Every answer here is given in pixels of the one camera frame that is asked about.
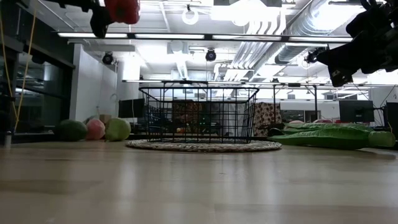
green ball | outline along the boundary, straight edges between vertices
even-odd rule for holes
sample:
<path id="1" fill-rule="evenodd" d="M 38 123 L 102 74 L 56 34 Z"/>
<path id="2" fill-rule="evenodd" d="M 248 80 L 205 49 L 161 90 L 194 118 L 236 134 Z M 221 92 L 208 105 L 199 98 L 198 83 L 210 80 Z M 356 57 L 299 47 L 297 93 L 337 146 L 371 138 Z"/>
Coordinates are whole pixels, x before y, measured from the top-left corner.
<path id="1" fill-rule="evenodd" d="M 105 139 L 108 141 L 123 141 L 130 136 L 131 126 L 120 118 L 110 119 L 105 126 Z"/>
<path id="2" fill-rule="evenodd" d="M 87 127 L 80 121 L 66 119 L 55 127 L 54 134 L 61 141 L 79 141 L 86 138 Z"/>

black wire basket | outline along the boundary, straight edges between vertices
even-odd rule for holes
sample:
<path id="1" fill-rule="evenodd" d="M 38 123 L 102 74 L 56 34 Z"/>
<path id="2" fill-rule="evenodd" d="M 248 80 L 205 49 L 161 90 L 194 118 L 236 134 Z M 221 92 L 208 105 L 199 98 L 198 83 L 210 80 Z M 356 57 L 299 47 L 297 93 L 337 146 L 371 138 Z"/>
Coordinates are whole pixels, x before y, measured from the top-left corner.
<path id="1" fill-rule="evenodd" d="M 258 88 L 184 81 L 139 90 L 148 141 L 250 143 Z"/>

round woven rug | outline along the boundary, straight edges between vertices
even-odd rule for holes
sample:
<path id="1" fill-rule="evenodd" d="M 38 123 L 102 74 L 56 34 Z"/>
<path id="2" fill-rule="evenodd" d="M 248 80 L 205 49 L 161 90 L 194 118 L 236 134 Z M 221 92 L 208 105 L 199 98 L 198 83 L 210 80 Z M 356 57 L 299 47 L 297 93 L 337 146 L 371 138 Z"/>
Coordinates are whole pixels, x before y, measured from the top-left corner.
<path id="1" fill-rule="evenodd" d="M 251 141 L 249 144 L 217 144 L 217 143 L 179 143 L 179 142 L 149 142 L 147 140 L 132 140 L 127 147 L 136 149 L 152 149 L 178 152 L 259 152 L 278 150 L 280 143 L 269 141 Z"/>

wooden floor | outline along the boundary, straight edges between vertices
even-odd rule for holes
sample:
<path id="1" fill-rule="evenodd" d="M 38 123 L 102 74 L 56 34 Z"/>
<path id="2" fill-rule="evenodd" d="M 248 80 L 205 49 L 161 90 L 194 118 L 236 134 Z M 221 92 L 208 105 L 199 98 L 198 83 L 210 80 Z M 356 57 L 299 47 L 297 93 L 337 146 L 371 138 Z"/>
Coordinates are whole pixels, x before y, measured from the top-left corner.
<path id="1" fill-rule="evenodd" d="M 0 223 L 398 223 L 398 161 L 383 151 L 243 154 L 122 142 L 0 150 Z"/>

security camera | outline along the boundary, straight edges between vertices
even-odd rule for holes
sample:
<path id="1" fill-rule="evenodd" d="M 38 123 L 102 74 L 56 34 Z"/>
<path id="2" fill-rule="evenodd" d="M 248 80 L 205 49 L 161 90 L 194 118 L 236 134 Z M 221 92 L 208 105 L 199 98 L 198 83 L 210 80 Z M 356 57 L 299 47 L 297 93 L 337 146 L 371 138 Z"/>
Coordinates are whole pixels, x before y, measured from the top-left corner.
<path id="1" fill-rule="evenodd" d="M 206 61 L 208 62 L 212 62 L 214 60 L 216 60 L 216 52 L 214 51 L 214 49 L 208 49 L 207 53 L 206 53 Z"/>
<path id="2" fill-rule="evenodd" d="M 102 58 L 102 62 L 105 65 L 112 65 L 114 63 L 114 57 L 112 56 L 112 52 L 106 52 L 104 57 Z"/>

